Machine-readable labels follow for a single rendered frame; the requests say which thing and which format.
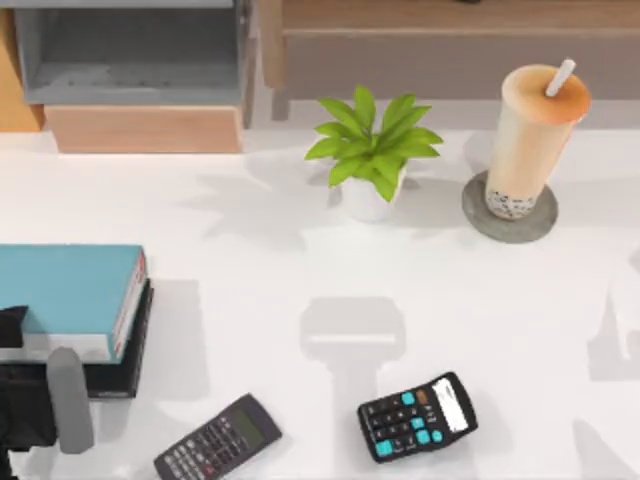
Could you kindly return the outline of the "wooden open shelf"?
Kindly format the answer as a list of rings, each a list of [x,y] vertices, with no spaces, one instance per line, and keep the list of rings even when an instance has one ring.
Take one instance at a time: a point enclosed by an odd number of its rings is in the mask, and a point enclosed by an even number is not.
[[[275,121],[291,35],[640,36],[640,0],[253,0]]]

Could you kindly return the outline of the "green plant in white pot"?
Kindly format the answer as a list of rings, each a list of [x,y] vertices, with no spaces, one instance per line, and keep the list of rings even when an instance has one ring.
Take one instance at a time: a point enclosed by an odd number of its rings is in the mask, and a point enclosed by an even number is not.
[[[318,103],[332,119],[315,127],[321,138],[304,159],[332,161],[328,186],[341,191],[342,205],[352,218],[386,220],[409,161],[440,156],[436,147],[444,143],[442,137],[419,125],[432,106],[418,102],[414,93],[401,93],[378,116],[374,95],[363,85],[355,87],[351,102],[323,96]]]

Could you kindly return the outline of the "wooden cupboard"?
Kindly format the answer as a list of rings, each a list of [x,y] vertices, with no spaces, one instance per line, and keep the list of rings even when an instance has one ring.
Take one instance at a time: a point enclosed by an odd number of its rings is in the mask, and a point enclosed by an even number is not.
[[[11,9],[0,8],[0,133],[40,132],[44,107],[25,102]]]

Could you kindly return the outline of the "grey pierced drawer inside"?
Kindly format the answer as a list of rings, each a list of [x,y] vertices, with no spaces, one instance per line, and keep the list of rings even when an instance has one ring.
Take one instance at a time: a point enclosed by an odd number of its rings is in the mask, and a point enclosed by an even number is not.
[[[0,0],[43,105],[236,105],[250,0]]]

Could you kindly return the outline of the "teal book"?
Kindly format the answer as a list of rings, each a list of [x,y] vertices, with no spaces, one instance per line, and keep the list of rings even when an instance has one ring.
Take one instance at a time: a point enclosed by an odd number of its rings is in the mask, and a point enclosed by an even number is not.
[[[0,321],[0,362],[69,347],[85,363],[120,363],[147,279],[140,245],[0,244],[0,312],[27,309],[12,346]]]

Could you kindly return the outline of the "dark grey calculator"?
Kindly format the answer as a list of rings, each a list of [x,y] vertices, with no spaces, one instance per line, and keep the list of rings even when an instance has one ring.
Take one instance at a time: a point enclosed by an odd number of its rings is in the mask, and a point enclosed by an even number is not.
[[[160,480],[221,480],[281,438],[264,406],[247,393],[159,454],[153,465]]]

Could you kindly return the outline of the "white drinking straw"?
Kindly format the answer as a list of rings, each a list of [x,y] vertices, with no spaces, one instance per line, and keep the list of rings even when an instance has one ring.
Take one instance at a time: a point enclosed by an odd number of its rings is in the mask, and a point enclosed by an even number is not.
[[[576,68],[576,62],[571,58],[565,58],[557,68],[554,76],[545,89],[546,97],[556,96],[561,88],[573,74]]]

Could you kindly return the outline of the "black calculator with blue keys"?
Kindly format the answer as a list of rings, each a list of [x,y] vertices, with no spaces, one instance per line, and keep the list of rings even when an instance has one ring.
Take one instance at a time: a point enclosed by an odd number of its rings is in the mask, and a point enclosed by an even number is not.
[[[365,402],[357,418],[378,464],[442,450],[478,429],[470,396],[453,371]]]

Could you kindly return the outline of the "orange milk tea cup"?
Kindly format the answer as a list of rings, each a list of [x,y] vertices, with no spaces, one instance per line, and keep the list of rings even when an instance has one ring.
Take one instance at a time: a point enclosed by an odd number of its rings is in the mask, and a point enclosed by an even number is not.
[[[521,219],[532,211],[574,128],[590,109],[590,90],[574,72],[556,96],[545,96],[558,67],[524,65],[502,83],[484,194],[487,207],[500,218]]]

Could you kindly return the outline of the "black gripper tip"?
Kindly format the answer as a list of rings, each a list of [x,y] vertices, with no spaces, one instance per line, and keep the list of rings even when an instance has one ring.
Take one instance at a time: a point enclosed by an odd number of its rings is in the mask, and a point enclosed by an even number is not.
[[[22,323],[27,313],[26,305],[0,309],[0,349],[20,349],[24,346]]]

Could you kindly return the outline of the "grey round coaster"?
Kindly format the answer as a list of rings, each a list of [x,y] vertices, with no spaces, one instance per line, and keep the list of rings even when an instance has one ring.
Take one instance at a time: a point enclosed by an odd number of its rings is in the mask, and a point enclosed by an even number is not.
[[[463,188],[462,210],[469,223],[485,236],[507,244],[523,244],[545,237],[559,216],[559,205],[552,190],[545,186],[532,211],[521,219],[503,219],[486,205],[484,192],[488,171],[476,174]]]

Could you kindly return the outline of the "pale wooden drawer front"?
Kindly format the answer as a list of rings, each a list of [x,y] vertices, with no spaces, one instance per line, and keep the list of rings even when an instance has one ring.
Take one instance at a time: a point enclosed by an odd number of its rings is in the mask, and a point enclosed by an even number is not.
[[[238,153],[243,108],[211,105],[47,105],[62,153]]]

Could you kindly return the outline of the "black book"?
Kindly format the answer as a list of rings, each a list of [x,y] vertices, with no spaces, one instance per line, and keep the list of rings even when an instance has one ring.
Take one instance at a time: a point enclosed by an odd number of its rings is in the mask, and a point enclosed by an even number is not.
[[[90,399],[127,399],[136,397],[153,296],[152,282],[147,280],[136,310],[129,341],[119,364],[83,365]]]

